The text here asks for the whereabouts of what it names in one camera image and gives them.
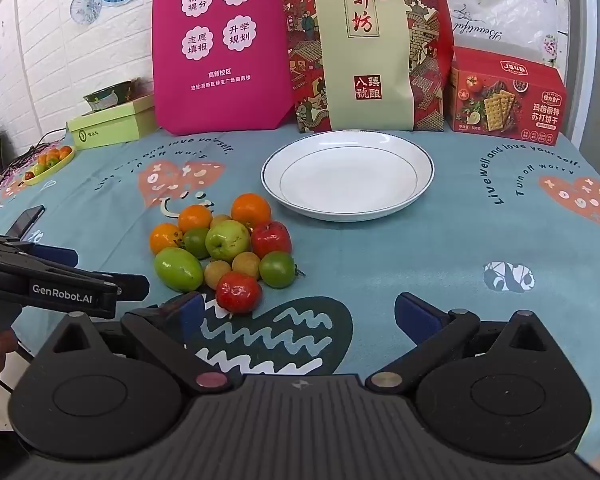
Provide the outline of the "yellow tray with fruits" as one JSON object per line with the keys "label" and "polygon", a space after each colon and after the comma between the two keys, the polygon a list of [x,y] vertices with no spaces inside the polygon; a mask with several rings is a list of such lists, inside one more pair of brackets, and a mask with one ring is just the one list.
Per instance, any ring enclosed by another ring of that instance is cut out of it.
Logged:
{"label": "yellow tray with fruits", "polygon": [[61,148],[50,148],[38,156],[35,164],[26,170],[22,177],[24,185],[36,185],[57,174],[74,159],[76,150],[70,145]]}

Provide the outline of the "green apple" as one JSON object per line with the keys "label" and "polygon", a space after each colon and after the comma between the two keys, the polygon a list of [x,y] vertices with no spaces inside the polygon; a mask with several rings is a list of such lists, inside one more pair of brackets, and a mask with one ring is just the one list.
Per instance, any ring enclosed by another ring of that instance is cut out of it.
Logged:
{"label": "green apple", "polygon": [[250,232],[238,221],[225,220],[209,230],[204,244],[211,258],[232,262],[242,252],[248,252]]}

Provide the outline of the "white floral plastic bag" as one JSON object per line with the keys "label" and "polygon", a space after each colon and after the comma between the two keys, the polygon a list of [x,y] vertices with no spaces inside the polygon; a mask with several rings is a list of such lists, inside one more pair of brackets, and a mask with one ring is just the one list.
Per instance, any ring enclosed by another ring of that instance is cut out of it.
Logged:
{"label": "white floral plastic bag", "polygon": [[569,0],[448,0],[455,43],[566,70]]}

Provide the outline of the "green patterned paper bowl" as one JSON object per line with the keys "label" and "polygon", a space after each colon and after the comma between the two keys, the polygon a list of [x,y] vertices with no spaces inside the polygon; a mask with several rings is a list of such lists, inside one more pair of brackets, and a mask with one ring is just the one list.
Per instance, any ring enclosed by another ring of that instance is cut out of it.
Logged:
{"label": "green patterned paper bowl", "polygon": [[135,79],[118,82],[106,88],[96,90],[83,99],[92,112],[108,110],[120,104],[132,101],[136,96],[137,82]]}

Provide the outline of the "green tomato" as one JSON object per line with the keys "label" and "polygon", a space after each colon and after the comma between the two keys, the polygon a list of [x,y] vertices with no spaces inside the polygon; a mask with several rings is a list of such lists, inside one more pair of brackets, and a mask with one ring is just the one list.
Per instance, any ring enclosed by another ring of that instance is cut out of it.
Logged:
{"label": "green tomato", "polygon": [[288,252],[269,252],[259,263],[260,278],[268,286],[276,289],[289,287],[297,276],[304,273]]}

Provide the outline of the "red apple front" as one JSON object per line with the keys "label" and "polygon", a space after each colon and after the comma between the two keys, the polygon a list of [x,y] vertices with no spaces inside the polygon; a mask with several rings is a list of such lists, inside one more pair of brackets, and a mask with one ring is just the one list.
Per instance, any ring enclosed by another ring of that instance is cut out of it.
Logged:
{"label": "red apple front", "polygon": [[230,271],[216,284],[216,303],[231,314],[247,314],[257,309],[262,289],[250,275]]}

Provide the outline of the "oblong green mango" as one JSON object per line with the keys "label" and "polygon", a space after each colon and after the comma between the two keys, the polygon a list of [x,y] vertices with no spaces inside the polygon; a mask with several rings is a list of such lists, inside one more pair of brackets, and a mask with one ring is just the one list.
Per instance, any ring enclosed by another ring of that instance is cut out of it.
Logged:
{"label": "oblong green mango", "polygon": [[202,265],[182,248],[163,248],[155,256],[154,269],[160,281],[177,292],[193,292],[204,282]]}

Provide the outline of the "red beige liquor gift bag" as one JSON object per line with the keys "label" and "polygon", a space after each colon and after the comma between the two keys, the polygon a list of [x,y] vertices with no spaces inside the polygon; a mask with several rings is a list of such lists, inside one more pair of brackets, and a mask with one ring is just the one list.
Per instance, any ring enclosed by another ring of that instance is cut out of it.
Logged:
{"label": "red beige liquor gift bag", "polygon": [[453,33],[446,0],[283,0],[301,132],[440,131]]}

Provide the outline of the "red apple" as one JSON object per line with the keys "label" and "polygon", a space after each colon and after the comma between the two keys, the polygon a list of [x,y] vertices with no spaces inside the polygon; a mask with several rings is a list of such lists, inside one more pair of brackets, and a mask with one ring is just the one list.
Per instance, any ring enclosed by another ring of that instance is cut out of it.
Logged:
{"label": "red apple", "polygon": [[278,221],[270,221],[256,226],[251,232],[251,249],[260,259],[270,252],[290,254],[292,244],[286,226]]}
{"label": "red apple", "polygon": [[262,289],[250,275],[230,271],[216,284],[216,303],[231,314],[247,314],[257,309]]}

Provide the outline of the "teal printed tablecloth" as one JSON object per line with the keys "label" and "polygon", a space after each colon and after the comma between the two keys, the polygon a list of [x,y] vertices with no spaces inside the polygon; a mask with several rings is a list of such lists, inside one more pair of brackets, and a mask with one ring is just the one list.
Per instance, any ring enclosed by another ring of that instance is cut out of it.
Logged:
{"label": "teal printed tablecloth", "polygon": [[[148,302],[171,291],[149,248],[153,228],[193,204],[227,214],[260,193],[268,156],[294,142],[275,131],[157,132],[76,154],[46,183],[7,183],[0,234],[28,208],[44,214],[29,238],[75,250],[87,270],[143,274]],[[402,292],[485,320],[531,310],[588,388],[591,422],[580,454],[600,454],[600,176],[567,140],[552,148],[482,136],[413,132],[434,180],[387,218],[328,223],[273,207],[299,277],[266,288],[257,311],[209,302],[188,348],[223,372],[367,376],[411,349],[396,307]]]}

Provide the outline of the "brown longan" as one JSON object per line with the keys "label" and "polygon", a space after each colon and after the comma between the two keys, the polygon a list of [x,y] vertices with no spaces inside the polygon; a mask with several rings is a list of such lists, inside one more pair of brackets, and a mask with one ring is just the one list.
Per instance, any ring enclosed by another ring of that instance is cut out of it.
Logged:
{"label": "brown longan", "polygon": [[220,279],[232,270],[232,266],[223,260],[212,260],[204,267],[204,282],[215,290]]}
{"label": "brown longan", "polygon": [[260,258],[254,252],[241,252],[232,261],[232,270],[250,276],[256,281],[260,278]]}

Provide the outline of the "red cracker box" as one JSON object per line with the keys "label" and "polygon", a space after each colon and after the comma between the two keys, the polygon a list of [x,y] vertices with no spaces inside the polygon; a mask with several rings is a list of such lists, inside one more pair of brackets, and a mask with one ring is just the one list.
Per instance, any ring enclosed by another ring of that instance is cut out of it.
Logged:
{"label": "red cracker box", "polygon": [[566,106],[556,68],[473,48],[454,50],[445,89],[452,130],[553,146]]}

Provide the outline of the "small green lime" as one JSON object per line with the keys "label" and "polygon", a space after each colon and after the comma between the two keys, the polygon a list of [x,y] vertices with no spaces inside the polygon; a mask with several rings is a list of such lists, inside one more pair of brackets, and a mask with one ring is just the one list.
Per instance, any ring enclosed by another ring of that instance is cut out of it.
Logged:
{"label": "small green lime", "polygon": [[204,260],[209,257],[206,247],[206,238],[209,233],[208,228],[193,228],[184,233],[183,247],[198,260]]}

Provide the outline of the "magenta tote bag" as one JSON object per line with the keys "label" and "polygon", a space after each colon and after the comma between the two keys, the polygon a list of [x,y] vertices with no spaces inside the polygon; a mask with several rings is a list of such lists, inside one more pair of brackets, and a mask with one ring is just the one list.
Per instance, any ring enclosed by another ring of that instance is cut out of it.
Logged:
{"label": "magenta tote bag", "polygon": [[282,0],[152,0],[156,121],[177,136],[270,130],[292,102]]}

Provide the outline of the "white ceramic plate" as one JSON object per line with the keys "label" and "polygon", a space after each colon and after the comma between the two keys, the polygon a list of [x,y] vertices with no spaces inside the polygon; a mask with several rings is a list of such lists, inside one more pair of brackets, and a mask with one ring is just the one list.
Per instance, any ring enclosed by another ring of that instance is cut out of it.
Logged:
{"label": "white ceramic plate", "polygon": [[306,136],[261,168],[265,191],[316,220],[354,223],[395,214],[418,200],[436,174],[419,145],[388,133],[340,130]]}

